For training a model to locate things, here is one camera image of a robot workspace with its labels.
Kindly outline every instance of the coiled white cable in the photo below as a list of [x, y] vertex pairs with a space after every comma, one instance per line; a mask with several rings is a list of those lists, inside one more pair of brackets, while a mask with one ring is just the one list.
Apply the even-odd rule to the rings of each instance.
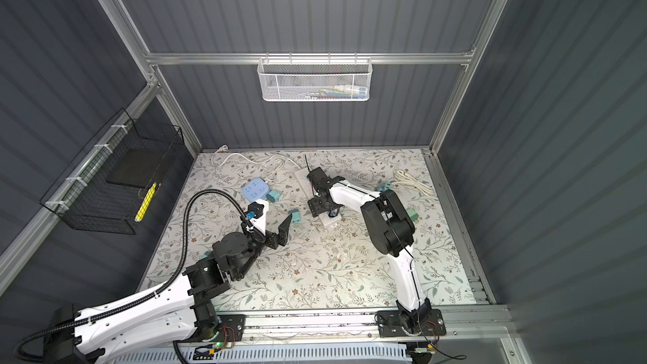
[[246, 159], [247, 161], [249, 161], [249, 162], [251, 162], [251, 163], [254, 163], [255, 165], [264, 165], [264, 164], [266, 164], [267, 162], [274, 160], [274, 161], [272, 162], [272, 164], [274, 165], [274, 170], [272, 170], [271, 172], [269, 172], [269, 173], [267, 174], [267, 176], [265, 177], [265, 179], [263, 179], [265, 182], [270, 182], [270, 183], [273, 183], [273, 182], [274, 182], [275, 173], [276, 173], [277, 171], [279, 171], [279, 169], [282, 169], [282, 168], [285, 166], [285, 163], [286, 163], [286, 162], [285, 162], [285, 160], [288, 160], [288, 161], [292, 162], [292, 164], [294, 164], [295, 166], [297, 166], [299, 169], [302, 169], [302, 167], [301, 167], [301, 166], [299, 166], [299, 165], [298, 165], [294, 160], [292, 160], [292, 159], [290, 159], [290, 158], [288, 158], [287, 156], [284, 156], [284, 155], [275, 154], [275, 155], [272, 155], [272, 156], [270, 156], [269, 158], [267, 158], [267, 159], [265, 159], [265, 160], [255, 161], [255, 160], [251, 160], [250, 158], [248, 158], [248, 157], [246, 157], [245, 155], [240, 154], [240, 153], [238, 153], [238, 152], [234, 152], [234, 153], [230, 154], [229, 156], [227, 156], [227, 157], [222, 161], [222, 163], [220, 163], [220, 165], [216, 166], [216, 165], [214, 164], [214, 156], [216, 155], [216, 153], [217, 153], [217, 152], [214, 152], [214, 153], [211, 155], [211, 166], [213, 166], [213, 167], [217, 167], [217, 168], [222, 167], [222, 165], [224, 165], [224, 164], [227, 162], [227, 160], [228, 160], [229, 158], [231, 158], [233, 155], [242, 156], [242, 157], [243, 157], [243, 159]]
[[405, 172], [405, 171], [397, 171], [393, 175], [393, 178], [395, 179], [392, 184], [400, 184], [405, 187], [413, 187], [414, 189], [420, 191], [420, 193], [423, 196], [426, 197], [432, 197], [436, 195], [436, 191], [433, 189], [433, 187], [426, 185], [423, 182], [420, 182], [419, 180], [416, 180], [411, 174]]

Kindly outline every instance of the floral tablecloth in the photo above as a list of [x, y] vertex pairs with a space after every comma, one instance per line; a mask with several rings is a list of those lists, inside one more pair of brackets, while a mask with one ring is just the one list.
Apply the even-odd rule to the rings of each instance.
[[[408, 171], [431, 185], [420, 149], [405, 150], [329, 150], [282, 152], [305, 167], [305, 155], [311, 168], [320, 166], [329, 176], [374, 188], [393, 181], [396, 170]], [[319, 218], [307, 207], [312, 197], [300, 187], [287, 162], [270, 174], [275, 165], [256, 165], [233, 155], [221, 167], [227, 153], [203, 153], [198, 156], [182, 190], [172, 219], [151, 261], [143, 287], [166, 280], [174, 271], [181, 251], [181, 224], [184, 207], [198, 190], [217, 188], [229, 192], [245, 209], [248, 201], [243, 186], [255, 177], [265, 179], [281, 198], [270, 204], [268, 230], [278, 231], [278, 224], [288, 211], [299, 209], [302, 221], [290, 226], [287, 246], [266, 248], [246, 278], [233, 282], [226, 293], [215, 297], [220, 311], [278, 310], [303, 308], [356, 308], [395, 305], [395, 283], [390, 277], [384, 255], [373, 247], [361, 214], [342, 209], [342, 221], [333, 229], [324, 229]], [[248, 158], [263, 160], [269, 152], [246, 152]], [[432, 304], [475, 303], [454, 241], [436, 196], [424, 197], [417, 190], [395, 185], [393, 190], [402, 204], [412, 207], [420, 218], [415, 222], [414, 257], [420, 281]], [[187, 265], [195, 263], [212, 244], [231, 231], [240, 230], [240, 220], [233, 206], [222, 196], [210, 194], [199, 198], [191, 212]]]

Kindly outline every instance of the black mounting plate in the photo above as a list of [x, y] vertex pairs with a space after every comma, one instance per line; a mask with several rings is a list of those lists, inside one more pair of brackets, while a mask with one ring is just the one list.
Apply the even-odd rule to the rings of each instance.
[[[232, 331], [226, 329], [227, 331], [227, 343], [230, 341], [240, 341], [243, 340], [243, 331], [245, 330], [245, 315], [218, 315], [222, 322], [223, 326], [231, 328], [234, 330], [234, 339], [232, 340]], [[214, 341], [224, 341], [224, 332], [218, 332], [218, 335], [215, 337]]]
[[[411, 336], [404, 332], [400, 325], [399, 313], [396, 310], [377, 311], [377, 325], [380, 330], [380, 337], [406, 337]], [[444, 326], [442, 313], [438, 309], [432, 309], [425, 320], [422, 321], [423, 334], [428, 337], [445, 336], [447, 329]]]

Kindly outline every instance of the yellow connector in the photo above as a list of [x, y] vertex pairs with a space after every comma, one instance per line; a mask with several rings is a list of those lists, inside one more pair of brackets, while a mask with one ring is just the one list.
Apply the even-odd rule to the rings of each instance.
[[141, 222], [142, 219], [144, 219], [144, 214], [146, 214], [146, 210], [148, 209], [148, 206], [150, 205], [151, 200], [155, 195], [156, 189], [157, 189], [157, 183], [153, 183], [151, 188], [146, 193], [146, 197], [144, 197], [144, 200], [142, 201], [142, 206], [139, 207], [139, 211], [137, 211], [137, 215], [134, 216], [135, 222]]

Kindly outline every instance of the corrugated black hose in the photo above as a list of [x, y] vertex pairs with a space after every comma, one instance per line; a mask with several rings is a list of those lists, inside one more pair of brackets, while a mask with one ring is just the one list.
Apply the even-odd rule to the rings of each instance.
[[52, 333], [58, 333], [62, 330], [69, 329], [69, 328], [75, 328], [77, 326], [81, 325], [86, 325], [90, 322], [96, 322], [98, 320], [102, 320], [104, 318], [107, 318], [109, 316], [115, 315], [116, 313], [123, 312], [125, 310], [129, 310], [130, 308], [133, 308], [134, 306], [137, 306], [141, 303], [144, 303], [148, 301], [149, 299], [152, 299], [157, 295], [158, 292], [161, 292], [168, 288], [173, 281], [175, 281], [176, 278], [180, 276], [182, 273], [182, 270], [184, 269], [184, 263], [186, 262], [186, 252], [188, 249], [188, 238], [189, 238], [189, 214], [191, 213], [191, 207], [193, 206], [193, 203], [200, 198], [201, 196], [205, 194], [220, 194], [227, 200], [229, 200], [230, 203], [236, 207], [236, 210], [238, 211], [238, 214], [241, 215], [241, 217], [245, 217], [245, 212], [243, 209], [240, 207], [240, 205], [237, 203], [237, 201], [229, 194], [227, 194], [225, 191], [218, 190], [218, 189], [206, 189], [206, 190], [200, 190], [197, 193], [195, 193], [189, 201], [186, 203], [186, 207], [184, 208], [184, 218], [182, 220], [182, 254], [180, 255], [180, 261], [177, 265], [177, 268], [175, 269], [175, 272], [169, 278], [166, 280], [166, 282], [159, 288], [157, 288], [155, 291], [151, 292], [150, 294], [146, 294], [140, 299], [137, 299], [133, 302], [127, 303], [125, 305], [119, 306], [118, 308], [111, 309], [109, 311], [105, 311], [102, 313], [99, 313], [97, 315], [91, 316], [91, 317], [86, 317], [85, 319], [78, 320], [78, 321], [70, 321], [66, 323], [61, 323], [58, 326], [51, 327], [48, 329], [41, 330], [40, 332], [36, 332], [34, 334], [31, 334], [24, 339], [22, 339], [18, 344], [16, 344], [13, 347], [13, 355], [23, 361], [28, 361], [30, 363], [42, 363], [43, 362], [43, 356], [37, 356], [35, 354], [29, 354], [23, 350], [23, 346], [30, 341], [34, 341], [37, 339], [40, 339], [41, 337], [44, 337], [48, 334]]

